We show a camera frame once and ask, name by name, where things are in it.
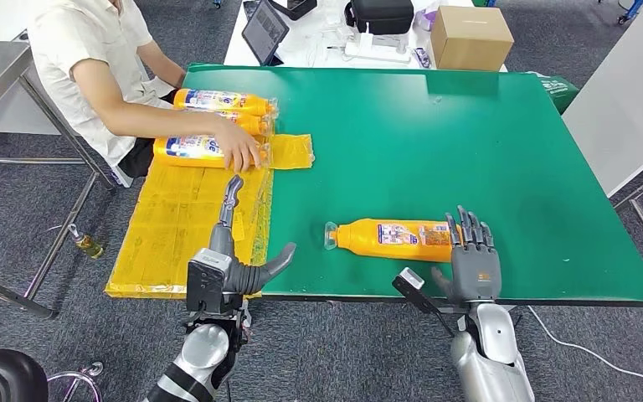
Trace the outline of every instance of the white power strip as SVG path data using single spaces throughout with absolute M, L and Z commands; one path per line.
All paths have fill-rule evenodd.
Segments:
M 373 44 L 373 35 L 370 33 L 361 33 L 358 41 L 348 41 L 344 48 L 344 54 L 348 57 L 393 61 L 396 63 L 408 63 L 410 61 L 410 52 L 407 49 L 404 53 L 398 53 L 396 47 Z

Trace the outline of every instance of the cardboard box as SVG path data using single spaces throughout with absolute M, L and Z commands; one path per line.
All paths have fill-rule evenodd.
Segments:
M 499 8 L 440 6 L 430 59 L 436 69 L 499 71 L 513 44 Z

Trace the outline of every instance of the robotic arm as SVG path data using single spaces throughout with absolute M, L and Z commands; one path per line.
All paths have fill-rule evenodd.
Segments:
M 235 257 L 233 212 L 242 187 L 243 179 L 235 175 L 225 190 L 208 248 L 188 262 L 186 307 L 192 312 L 188 335 L 144 402 L 213 401 L 233 370 L 236 354 L 247 343 L 243 296 L 260 291 L 292 261 L 294 243 L 262 266 L 246 265 Z
M 494 301 L 502 289 L 499 255 L 489 226 L 472 213 L 457 207 L 462 236 L 455 219 L 446 214 L 452 243 L 452 280 L 432 268 L 433 280 L 450 303 L 465 313 L 464 328 L 452 340 L 450 354 L 470 402 L 533 402 L 523 359 L 509 312 Z M 424 284 L 410 268 L 393 282 L 422 312 L 440 314 L 421 291 Z

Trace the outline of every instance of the green tabletop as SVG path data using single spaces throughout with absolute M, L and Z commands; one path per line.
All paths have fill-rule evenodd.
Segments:
M 314 166 L 275 172 L 268 256 L 297 252 L 265 296 L 398 297 L 409 266 L 441 297 L 430 264 L 324 250 L 324 224 L 462 204 L 493 230 L 503 302 L 643 306 L 643 260 L 533 75 L 195 64 L 184 86 L 275 97 L 277 132 L 311 134 Z

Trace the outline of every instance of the human hand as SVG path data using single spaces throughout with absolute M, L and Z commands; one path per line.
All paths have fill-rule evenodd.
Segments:
M 232 168 L 236 173 L 248 170 L 251 158 L 255 167 L 260 167 L 258 142 L 237 124 L 221 118 L 220 126 L 213 136 L 225 156 L 225 168 L 231 167 L 232 163 Z

